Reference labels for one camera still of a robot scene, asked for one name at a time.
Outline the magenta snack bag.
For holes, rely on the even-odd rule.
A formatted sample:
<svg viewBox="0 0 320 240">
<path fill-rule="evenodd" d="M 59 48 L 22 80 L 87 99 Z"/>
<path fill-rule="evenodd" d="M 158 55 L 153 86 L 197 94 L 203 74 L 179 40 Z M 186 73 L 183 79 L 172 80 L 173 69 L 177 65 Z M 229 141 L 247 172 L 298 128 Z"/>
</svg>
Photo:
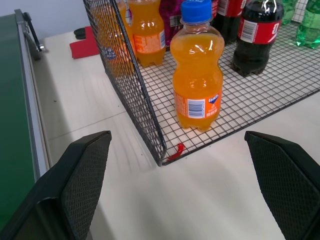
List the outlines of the magenta snack bag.
<svg viewBox="0 0 320 240">
<path fill-rule="evenodd" d="M 159 14 L 163 19 L 165 45 L 170 47 L 172 38 L 178 33 L 181 24 L 181 4 L 184 0 L 160 0 Z"/>
</svg>

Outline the red zip tie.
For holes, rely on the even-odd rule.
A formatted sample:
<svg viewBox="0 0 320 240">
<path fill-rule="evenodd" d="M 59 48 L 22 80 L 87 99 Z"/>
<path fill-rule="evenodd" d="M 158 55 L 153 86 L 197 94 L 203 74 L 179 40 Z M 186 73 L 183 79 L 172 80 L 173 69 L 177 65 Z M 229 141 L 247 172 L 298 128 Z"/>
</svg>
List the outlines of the red zip tie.
<svg viewBox="0 0 320 240">
<path fill-rule="evenodd" d="M 185 145 L 183 143 L 178 143 L 177 144 L 177 151 L 175 154 L 171 155 L 170 157 L 167 158 L 168 162 L 171 162 L 173 160 L 176 160 L 177 158 L 179 158 L 183 151 L 185 150 Z"/>
</svg>

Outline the green soda bottle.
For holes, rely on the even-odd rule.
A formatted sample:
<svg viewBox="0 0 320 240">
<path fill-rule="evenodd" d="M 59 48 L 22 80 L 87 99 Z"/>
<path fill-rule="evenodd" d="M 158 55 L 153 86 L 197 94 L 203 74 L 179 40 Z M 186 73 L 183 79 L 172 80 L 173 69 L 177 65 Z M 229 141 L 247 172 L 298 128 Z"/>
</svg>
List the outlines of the green soda bottle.
<svg viewBox="0 0 320 240">
<path fill-rule="evenodd" d="M 312 49 L 320 47 L 320 0 L 308 0 L 303 20 L 297 28 L 296 44 Z"/>
<path fill-rule="evenodd" d="M 282 18 L 282 24 L 287 25 L 291 22 L 294 13 L 295 8 L 298 0 L 282 0 L 283 2 L 283 8 L 284 8 L 284 16 Z"/>
</svg>

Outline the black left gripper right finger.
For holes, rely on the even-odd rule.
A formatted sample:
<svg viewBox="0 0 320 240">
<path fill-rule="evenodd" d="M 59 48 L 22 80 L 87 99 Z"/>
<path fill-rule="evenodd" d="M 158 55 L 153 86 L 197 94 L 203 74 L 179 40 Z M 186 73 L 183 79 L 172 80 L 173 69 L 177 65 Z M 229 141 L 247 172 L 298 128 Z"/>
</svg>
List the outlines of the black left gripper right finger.
<svg viewBox="0 0 320 240">
<path fill-rule="evenodd" d="M 320 165 L 297 143 L 244 136 L 262 196 L 285 240 L 320 240 Z"/>
</svg>

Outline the orange soda bottle blue cap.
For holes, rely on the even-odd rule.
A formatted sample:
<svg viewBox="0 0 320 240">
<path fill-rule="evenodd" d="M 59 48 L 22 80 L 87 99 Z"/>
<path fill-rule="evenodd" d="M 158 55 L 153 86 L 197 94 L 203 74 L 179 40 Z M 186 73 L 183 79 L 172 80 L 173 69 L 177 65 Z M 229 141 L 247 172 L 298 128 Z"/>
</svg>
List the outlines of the orange soda bottle blue cap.
<svg viewBox="0 0 320 240">
<path fill-rule="evenodd" d="M 182 128 L 206 132 L 221 110 L 224 78 L 218 61 L 225 41 L 211 26 L 211 0 L 184 0 L 180 10 L 183 27 L 170 42 L 174 106 Z"/>
</svg>

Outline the red cloth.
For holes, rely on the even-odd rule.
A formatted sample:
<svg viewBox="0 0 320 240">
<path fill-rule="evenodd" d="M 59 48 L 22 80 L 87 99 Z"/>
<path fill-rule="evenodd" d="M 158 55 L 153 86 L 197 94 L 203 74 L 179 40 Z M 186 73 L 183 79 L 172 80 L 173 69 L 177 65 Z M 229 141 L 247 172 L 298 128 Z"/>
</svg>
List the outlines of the red cloth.
<svg viewBox="0 0 320 240">
<path fill-rule="evenodd" d="M 91 26 L 86 26 L 86 39 L 78 40 L 69 44 L 73 59 L 81 59 L 99 55 L 99 49 Z"/>
</svg>

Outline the cola bottle red label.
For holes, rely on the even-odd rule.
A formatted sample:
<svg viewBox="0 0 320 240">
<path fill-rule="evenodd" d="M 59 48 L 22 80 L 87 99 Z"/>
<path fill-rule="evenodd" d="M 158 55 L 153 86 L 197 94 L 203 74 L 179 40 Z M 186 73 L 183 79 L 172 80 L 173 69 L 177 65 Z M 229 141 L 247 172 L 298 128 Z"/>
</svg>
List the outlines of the cola bottle red label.
<svg viewBox="0 0 320 240">
<path fill-rule="evenodd" d="M 232 69 L 243 77 L 264 71 L 284 13 L 283 0 L 246 2 L 238 27 Z"/>
<path fill-rule="evenodd" d="M 217 14 L 212 26 L 220 32 L 225 45 L 237 39 L 241 15 L 247 0 L 218 0 Z"/>
</svg>

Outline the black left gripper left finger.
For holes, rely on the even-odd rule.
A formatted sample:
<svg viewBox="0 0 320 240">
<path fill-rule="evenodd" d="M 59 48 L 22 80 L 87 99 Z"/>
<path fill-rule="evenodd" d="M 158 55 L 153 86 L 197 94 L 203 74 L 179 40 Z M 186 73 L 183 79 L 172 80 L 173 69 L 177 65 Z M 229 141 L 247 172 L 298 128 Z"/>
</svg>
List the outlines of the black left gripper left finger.
<svg viewBox="0 0 320 240">
<path fill-rule="evenodd" d="M 72 142 L 0 231 L 0 240 L 86 240 L 100 198 L 112 134 Z"/>
</svg>

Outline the green conveyor belt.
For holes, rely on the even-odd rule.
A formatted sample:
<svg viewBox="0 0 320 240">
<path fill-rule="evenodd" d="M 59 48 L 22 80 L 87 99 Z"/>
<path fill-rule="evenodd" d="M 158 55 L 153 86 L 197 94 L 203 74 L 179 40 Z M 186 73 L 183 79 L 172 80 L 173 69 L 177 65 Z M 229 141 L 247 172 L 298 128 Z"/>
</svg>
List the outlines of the green conveyor belt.
<svg viewBox="0 0 320 240">
<path fill-rule="evenodd" d="M 0 16 L 0 230 L 50 167 L 23 13 Z"/>
</svg>

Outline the black round object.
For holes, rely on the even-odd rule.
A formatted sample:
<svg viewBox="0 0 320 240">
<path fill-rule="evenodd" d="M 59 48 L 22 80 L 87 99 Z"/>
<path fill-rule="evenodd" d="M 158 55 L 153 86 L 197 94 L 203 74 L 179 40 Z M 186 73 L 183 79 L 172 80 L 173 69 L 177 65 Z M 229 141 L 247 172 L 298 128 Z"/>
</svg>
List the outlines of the black round object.
<svg viewBox="0 0 320 240">
<path fill-rule="evenodd" d="M 74 30 L 73 34 L 75 35 L 75 38 L 77 40 L 85 40 L 86 39 L 86 30 L 84 27 L 81 27 L 81 28 Z"/>
</svg>

